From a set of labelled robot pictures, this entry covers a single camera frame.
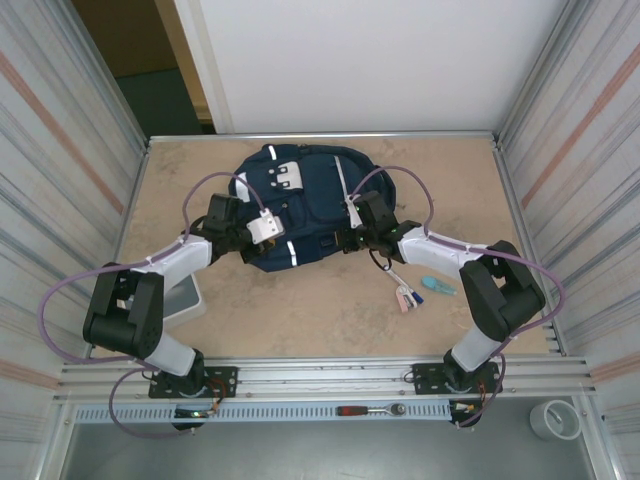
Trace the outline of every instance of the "white wall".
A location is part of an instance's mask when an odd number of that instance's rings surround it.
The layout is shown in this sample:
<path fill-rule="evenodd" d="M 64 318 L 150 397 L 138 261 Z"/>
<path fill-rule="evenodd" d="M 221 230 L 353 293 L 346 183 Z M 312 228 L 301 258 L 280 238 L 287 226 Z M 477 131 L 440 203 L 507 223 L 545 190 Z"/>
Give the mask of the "white wall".
<path fill-rule="evenodd" d="M 626 478 L 638 479 L 638 0 L 591 3 L 504 144 L 538 259 L 567 289 L 564 347 L 586 357 Z"/>
<path fill-rule="evenodd" d="M 0 2 L 2 480 L 35 478 L 49 440 L 63 360 L 40 338 L 38 302 L 113 259 L 146 151 L 85 34 L 69 0 Z M 92 289 L 78 282 L 47 305 L 47 330 L 72 355 L 87 346 Z"/>
<path fill-rule="evenodd" d="M 220 133 L 493 129 L 565 0 L 177 0 Z"/>

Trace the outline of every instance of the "aluminum frame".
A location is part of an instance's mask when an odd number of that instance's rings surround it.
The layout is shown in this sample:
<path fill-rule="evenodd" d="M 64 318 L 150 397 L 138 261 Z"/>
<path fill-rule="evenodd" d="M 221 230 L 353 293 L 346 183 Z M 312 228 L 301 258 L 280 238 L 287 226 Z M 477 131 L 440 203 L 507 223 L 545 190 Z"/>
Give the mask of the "aluminum frame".
<path fill-rule="evenodd" d="M 268 401 L 401 401 L 409 398 L 464 399 L 473 394 L 428 397 L 415 394 L 403 380 L 415 363 L 441 363 L 442 356 L 346 358 L 207 358 L 208 366 L 240 368 L 236 398 L 227 402 Z M 118 378 L 140 368 L 134 362 L 67 365 L 54 396 L 55 404 L 105 403 Z M 175 403 L 149 399 L 149 381 L 134 374 L 118 389 L 118 403 Z M 579 357 L 510 355 L 504 397 L 594 395 L 586 361 Z M 180 403 L 202 403 L 182 399 Z"/>
<path fill-rule="evenodd" d="M 437 138 L 437 137 L 471 137 L 493 139 L 490 130 L 432 130 L 432 131 L 407 131 L 407 132 L 292 132 L 292 133 L 227 133 L 219 135 L 158 135 L 149 140 L 149 145 L 163 142 L 215 142 L 220 140 L 291 140 L 295 142 L 303 138 Z"/>

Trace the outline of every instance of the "reflective strip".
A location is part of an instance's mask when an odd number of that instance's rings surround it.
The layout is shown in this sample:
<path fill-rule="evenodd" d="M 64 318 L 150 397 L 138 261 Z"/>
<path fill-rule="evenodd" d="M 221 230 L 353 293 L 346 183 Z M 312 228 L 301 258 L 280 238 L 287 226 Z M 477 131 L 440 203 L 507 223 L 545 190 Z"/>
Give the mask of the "reflective strip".
<path fill-rule="evenodd" d="M 245 182 L 247 181 L 247 174 L 245 172 L 239 173 L 238 176 Z M 238 180 L 236 180 L 236 197 L 244 203 L 249 203 L 249 189 L 244 183 L 239 182 Z"/>
<path fill-rule="evenodd" d="M 287 247 L 289 247 L 289 253 L 291 254 L 291 265 L 293 267 L 297 267 L 298 260 L 296 259 L 296 249 L 293 248 L 293 243 L 291 242 L 291 240 L 287 242 Z"/>
<path fill-rule="evenodd" d="M 340 159 L 337 155 L 334 155 L 333 158 L 336 161 L 336 167 L 338 167 L 338 175 L 340 176 L 340 183 L 342 184 L 342 194 L 344 195 L 344 203 L 347 205 L 347 212 L 349 213 L 351 228 L 358 228 L 360 225 L 362 225 L 362 220 L 360 219 L 360 215 L 358 214 L 356 206 L 353 204 L 353 200 L 355 198 L 358 198 L 358 195 L 356 195 L 354 198 L 351 198 L 349 196 L 349 192 L 347 192 L 347 182 L 344 179 L 344 173 L 342 172 L 342 164 L 340 163 Z"/>

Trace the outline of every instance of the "purple cable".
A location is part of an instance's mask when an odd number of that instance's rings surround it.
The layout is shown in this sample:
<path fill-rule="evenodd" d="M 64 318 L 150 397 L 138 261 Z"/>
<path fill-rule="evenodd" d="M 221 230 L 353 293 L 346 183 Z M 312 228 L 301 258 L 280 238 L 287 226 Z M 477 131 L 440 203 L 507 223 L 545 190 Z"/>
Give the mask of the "purple cable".
<path fill-rule="evenodd" d="M 122 384 L 122 382 L 125 381 L 126 378 L 130 377 L 131 375 L 133 375 L 135 373 L 147 372 L 149 370 L 157 371 L 157 369 L 153 369 L 153 368 L 152 369 L 149 369 L 149 368 L 136 368 L 134 370 L 130 370 L 127 373 L 125 373 L 113 385 L 113 388 L 111 389 L 111 393 L 109 394 L 109 416 L 111 417 L 111 420 L 123 432 L 128 433 L 129 435 L 132 435 L 134 437 L 143 438 L 143 439 L 162 440 L 164 438 L 175 438 L 175 437 L 180 437 L 182 435 L 185 435 L 187 433 L 191 433 L 191 430 L 182 430 L 182 431 L 179 431 L 179 432 L 168 432 L 168 433 L 142 433 L 142 432 L 136 432 L 135 430 L 130 429 L 129 427 L 127 427 L 124 424 L 122 424 L 120 422 L 120 420 L 118 420 L 118 418 L 116 417 L 116 412 L 113 409 L 113 400 L 114 400 L 114 398 L 116 396 L 116 390 Z"/>
<path fill-rule="evenodd" d="M 236 175 L 235 173 L 230 173 L 230 172 L 212 173 L 211 175 L 207 175 L 206 177 L 202 178 L 198 183 L 196 183 L 191 188 L 191 190 L 189 190 L 189 193 L 187 193 L 187 196 L 184 197 L 184 202 L 182 202 L 182 218 L 184 218 L 184 231 L 185 231 L 184 239 L 185 240 L 189 238 L 189 228 L 191 227 L 189 223 L 189 215 L 187 214 L 187 206 L 189 205 L 189 201 L 191 200 L 191 197 L 193 197 L 193 194 L 196 193 L 196 190 L 198 190 L 203 183 L 211 180 L 212 178 L 222 177 L 222 176 L 235 178 L 237 181 L 239 181 L 245 187 L 247 187 L 247 189 L 251 192 L 251 195 L 253 195 L 253 197 L 256 199 L 256 203 L 258 204 L 258 207 L 260 208 L 260 210 L 261 211 L 264 210 L 264 204 L 262 203 L 262 199 L 260 198 L 260 195 L 258 195 L 258 192 L 256 192 L 255 189 L 251 185 L 249 185 L 249 183 L 244 178 L 240 177 L 239 175 Z"/>
<path fill-rule="evenodd" d="M 351 192 L 351 195 L 349 195 L 349 196 L 353 199 L 353 196 L 356 195 L 360 191 L 360 189 L 364 186 L 365 183 L 367 183 L 369 181 L 369 179 L 371 177 L 373 177 L 377 173 L 382 172 L 383 170 L 399 170 L 399 171 L 404 172 L 404 173 L 406 173 L 408 175 L 411 175 L 413 177 L 413 179 L 416 182 L 418 182 L 418 185 L 420 185 L 420 187 L 422 188 L 422 191 L 427 196 L 427 202 L 429 202 L 429 216 L 427 217 L 427 221 L 425 222 L 425 225 L 428 226 L 431 223 L 431 220 L 433 219 L 433 214 L 435 213 L 435 208 L 433 206 L 433 198 L 431 198 L 431 194 L 429 193 L 429 189 L 424 184 L 422 179 L 420 177 L 418 177 L 415 173 L 413 173 L 411 170 L 409 170 L 408 168 L 398 167 L 396 165 L 390 165 L 390 166 L 387 166 L 387 167 L 378 167 L 375 170 L 372 170 L 371 172 L 369 172 L 367 174 L 367 176 L 364 177 L 360 181 L 358 186 L 356 188 L 354 188 L 353 192 Z"/>
<path fill-rule="evenodd" d="M 449 248 L 455 248 L 463 251 L 466 250 L 466 247 L 464 245 L 460 245 L 454 242 L 449 242 L 447 240 L 443 240 L 433 235 L 429 236 L 428 230 L 425 230 L 425 234 L 428 236 L 429 240 L 431 240 L 432 242 L 439 243 L 440 245 L 443 245 Z M 542 267 L 541 265 L 538 265 L 535 262 L 532 262 L 531 260 L 528 260 L 523 257 L 519 257 L 517 255 L 511 255 L 510 253 L 496 252 L 494 250 L 488 250 L 486 248 L 479 248 L 479 247 L 470 247 L 469 251 L 471 253 L 479 253 L 481 255 L 489 255 L 492 257 L 503 258 L 505 260 L 511 260 L 517 263 L 521 263 L 522 265 L 525 265 L 529 268 L 533 268 L 534 270 L 538 270 L 540 273 L 546 275 L 555 284 L 555 286 L 558 289 L 559 298 L 558 298 L 558 304 L 556 305 L 556 307 L 553 310 L 551 310 L 547 315 L 544 315 L 542 318 L 540 318 L 539 320 L 536 320 L 535 322 L 531 322 L 527 325 L 523 325 L 522 327 L 517 328 L 504 342 L 502 342 L 502 344 L 500 344 L 500 346 L 493 352 L 492 356 L 496 356 L 500 352 L 502 352 L 505 349 L 505 347 L 509 345 L 509 343 L 511 343 L 511 341 L 513 340 L 513 337 L 515 337 L 516 335 L 519 335 L 520 333 L 524 333 L 527 330 L 531 330 L 532 328 L 536 328 L 537 326 L 542 325 L 543 323 L 548 322 L 553 317 L 555 317 L 558 314 L 558 312 L 560 312 L 560 310 L 562 310 L 562 308 L 564 307 L 564 303 L 567 297 L 566 290 L 562 285 L 562 282 L 560 281 L 560 279 L 553 272 L 550 272 L 546 268 Z"/>
<path fill-rule="evenodd" d="M 256 202 L 258 203 L 258 206 L 260 207 L 260 210 L 264 210 L 264 204 L 262 203 L 262 200 L 260 199 L 260 196 L 255 191 L 255 189 L 251 185 L 249 185 L 247 183 L 246 180 L 244 180 L 243 178 L 239 177 L 235 173 L 229 173 L 229 172 L 212 173 L 211 175 L 207 175 L 202 180 L 200 180 L 198 183 L 196 183 L 193 186 L 193 188 L 191 188 L 191 190 L 189 190 L 189 193 L 187 193 L 187 196 L 185 197 L 184 202 L 182 203 L 182 216 L 184 217 L 184 221 L 185 221 L 185 234 L 184 234 L 184 237 L 183 237 L 183 241 L 186 240 L 189 237 L 190 224 L 189 224 L 189 215 L 187 214 L 187 207 L 189 206 L 189 201 L 191 200 L 191 197 L 193 197 L 193 194 L 196 192 L 196 190 L 198 190 L 198 188 L 200 188 L 202 186 L 203 183 L 205 183 L 207 180 L 209 180 L 209 179 L 211 179 L 213 177 L 219 177 L 219 176 L 232 177 L 232 178 L 235 178 L 236 180 L 238 180 L 239 182 L 243 183 L 249 189 L 249 191 L 252 193 L 252 195 L 255 197 Z M 38 304 L 38 310 L 37 310 L 38 320 L 37 320 L 37 324 L 38 324 L 38 331 L 40 332 L 40 336 L 42 337 L 42 341 L 54 353 L 56 353 L 58 356 L 62 357 L 67 362 L 71 362 L 71 363 L 95 364 L 95 363 L 117 362 L 117 361 L 121 361 L 121 360 L 125 360 L 125 361 L 133 360 L 133 357 L 128 356 L 128 355 L 119 355 L 119 356 L 116 356 L 116 357 L 105 357 L 105 358 L 83 358 L 83 357 L 76 357 L 75 355 L 71 355 L 70 353 L 65 352 L 64 350 L 62 350 L 60 347 L 58 347 L 54 343 L 53 339 L 49 336 L 49 333 L 47 332 L 47 329 L 45 327 L 44 310 L 45 310 L 45 307 L 47 305 L 47 302 L 51 299 L 51 297 L 53 296 L 54 293 L 56 293 L 62 287 L 66 286 L 66 285 L 69 285 L 70 283 L 77 282 L 78 280 L 82 280 L 84 278 L 100 275 L 102 273 L 120 272 L 122 270 L 129 270 L 131 268 L 144 267 L 144 266 L 150 265 L 152 263 L 155 263 L 155 262 L 157 262 L 159 260 L 162 260 L 163 258 L 171 255 L 172 253 L 175 253 L 180 248 L 182 248 L 182 243 L 176 243 L 172 247 L 170 247 L 169 249 L 165 250 L 164 252 L 160 252 L 156 256 L 151 257 L 149 260 L 144 260 L 142 262 L 136 262 L 136 263 L 129 263 L 129 264 L 126 264 L 126 265 L 111 265 L 109 267 L 97 268 L 95 270 L 89 270 L 88 272 L 82 272 L 82 273 L 77 273 L 75 275 L 71 275 L 70 277 L 67 277 L 67 278 L 59 281 L 58 283 L 56 283 L 54 286 L 52 286 L 51 288 L 49 288 L 45 292 L 45 294 L 42 296 L 42 299 L 40 299 L 40 303 Z"/>
<path fill-rule="evenodd" d="M 460 422 L 460 423 L 456 423 L 456 425 L 459 428 L 466 427 L 471 422 L 473 422 L 476 418 L 479 418 L 480 415 L 482 415 L 487 410 L 487 408 L 489 408 L 489 406 L 493 403 L 493 401 L 498 396 L 498 390 L 500 390 L 500 387 L 502 386 L 502 382 L 504 381 L 504 374 L 507 371 L 507 359 L 505 358 L 504 353 L 498 353 L 497 356 L 500 357 L 500 362 L 502 363 L 502 368 L 500 369 L 500 377 L 498 378 L 498 381 L 496 383 L 495 390 L 493 391 L 493 393 L 489 397 L 489 400 L 484 402 L 484 405 L 480 408 L 480 410 L 478 410 L 471 417 L 467 418 L 465 421 Z"/>

